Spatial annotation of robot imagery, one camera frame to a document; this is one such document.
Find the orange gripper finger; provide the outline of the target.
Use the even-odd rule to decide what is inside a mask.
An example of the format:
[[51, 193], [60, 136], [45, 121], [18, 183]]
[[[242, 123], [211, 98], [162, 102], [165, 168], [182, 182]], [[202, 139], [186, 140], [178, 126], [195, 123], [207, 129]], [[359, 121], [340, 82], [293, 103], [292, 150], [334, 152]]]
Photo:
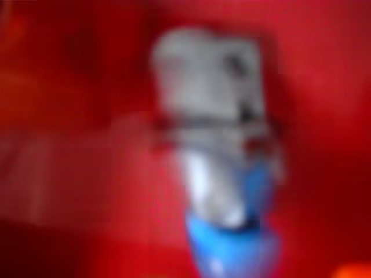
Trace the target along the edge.
[[371, 278], [370, 264], [348, 264], [336, 269], [332, 278]]

